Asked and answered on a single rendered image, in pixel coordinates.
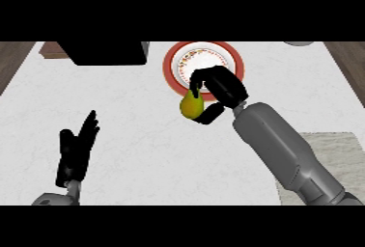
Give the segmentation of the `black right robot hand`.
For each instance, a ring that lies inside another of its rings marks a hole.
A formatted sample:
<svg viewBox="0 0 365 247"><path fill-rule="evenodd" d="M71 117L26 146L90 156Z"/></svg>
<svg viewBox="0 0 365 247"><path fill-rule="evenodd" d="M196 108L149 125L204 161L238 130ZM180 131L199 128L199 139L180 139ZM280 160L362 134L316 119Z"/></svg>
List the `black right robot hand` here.
<svg viewBox="0 0 365 247"><path fill-rule="evenodd" d="M193 97L198 90L205 87L217 102L202 111L192 120L199 124L209 124L223 113L224 108L233 109L248 98L248 93L241 80L223 66L196 69L189 77L189 89Z"/></svg>

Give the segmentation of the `black box appliance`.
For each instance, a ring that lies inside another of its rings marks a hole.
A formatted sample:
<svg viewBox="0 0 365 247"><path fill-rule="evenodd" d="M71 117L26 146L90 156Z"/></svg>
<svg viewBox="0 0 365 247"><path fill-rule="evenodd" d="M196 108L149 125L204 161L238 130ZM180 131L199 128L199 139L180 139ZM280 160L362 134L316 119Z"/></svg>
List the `black box appliance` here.
<svg viewBox="0 0 365 247"><path fill-rule="evenodd" d="M147 41L60 41L77 66L140 66L146 64Z"/></svg>

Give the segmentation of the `red-rimmed white plate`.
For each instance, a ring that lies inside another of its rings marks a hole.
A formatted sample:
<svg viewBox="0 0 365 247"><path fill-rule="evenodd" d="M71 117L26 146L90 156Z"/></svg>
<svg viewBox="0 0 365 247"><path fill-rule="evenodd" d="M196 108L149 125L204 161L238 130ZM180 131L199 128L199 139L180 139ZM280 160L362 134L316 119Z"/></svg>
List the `red-rimmed white plate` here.
<svg viewBox="0 0 365 247"><path fill-rule="evenodd" d="M165 81L174 92L184 96L189 77L196 69L226 67L243 79L245 66L241 55L224 41L180 41L170 48L162 62Z"/></svg>

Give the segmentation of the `brown wooden board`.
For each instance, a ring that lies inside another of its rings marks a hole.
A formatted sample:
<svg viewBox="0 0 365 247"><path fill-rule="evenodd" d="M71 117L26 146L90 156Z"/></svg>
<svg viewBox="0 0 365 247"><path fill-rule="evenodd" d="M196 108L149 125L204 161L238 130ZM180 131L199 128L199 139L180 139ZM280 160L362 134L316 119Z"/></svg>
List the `brown wooden board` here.
<svg viewBox="0 0 365 247"><path fill-rule="evenodd" d="M38 53L44 59L66 59L68 58L68 55L60 48L60 45L54 41L44 42Z"/></svg>

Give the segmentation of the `yellow-green pear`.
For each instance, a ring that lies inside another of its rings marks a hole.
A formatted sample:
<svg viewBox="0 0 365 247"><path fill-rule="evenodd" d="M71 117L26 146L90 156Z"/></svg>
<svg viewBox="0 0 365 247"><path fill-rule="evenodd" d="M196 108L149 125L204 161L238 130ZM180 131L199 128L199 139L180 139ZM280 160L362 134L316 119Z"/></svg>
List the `yellow-green pear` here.
<svg viewBox="0 0 365 247"><path fill-rule="evenodd" d="M181 115L187 119L199 117L204 111L204 99L202 96L193 96L192 91L187 91L180 102Z"/></svg>

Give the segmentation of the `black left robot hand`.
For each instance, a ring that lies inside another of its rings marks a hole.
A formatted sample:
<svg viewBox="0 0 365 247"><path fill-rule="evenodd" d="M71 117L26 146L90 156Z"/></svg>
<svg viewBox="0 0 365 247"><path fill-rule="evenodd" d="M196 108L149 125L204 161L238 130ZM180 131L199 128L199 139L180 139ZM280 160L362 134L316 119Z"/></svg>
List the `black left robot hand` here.
<svg viewBox="0 0 365 247"><path fill-rule="evenodd" d="M90 152L100 130L96 119L96 111L91 111L81 125L78 134L69 129L60 131L60 162L56 175L56 186L65 188L75 180L82 181L88 169Z"/></svg>

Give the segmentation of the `beige placemat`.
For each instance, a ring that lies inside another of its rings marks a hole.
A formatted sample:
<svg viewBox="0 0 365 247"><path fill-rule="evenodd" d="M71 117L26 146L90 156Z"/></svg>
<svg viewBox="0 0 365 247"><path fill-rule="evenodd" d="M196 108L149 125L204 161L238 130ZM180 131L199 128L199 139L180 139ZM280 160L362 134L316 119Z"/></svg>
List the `beige placemat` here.
<svg viewBox="0 0 365 247"><path fill-rule="evenodd" d="M314 157L337 181L365 205L365 150L351 132L300 133L313 150ZM306 206L279 181L279 199L283 206Z"/></svg>

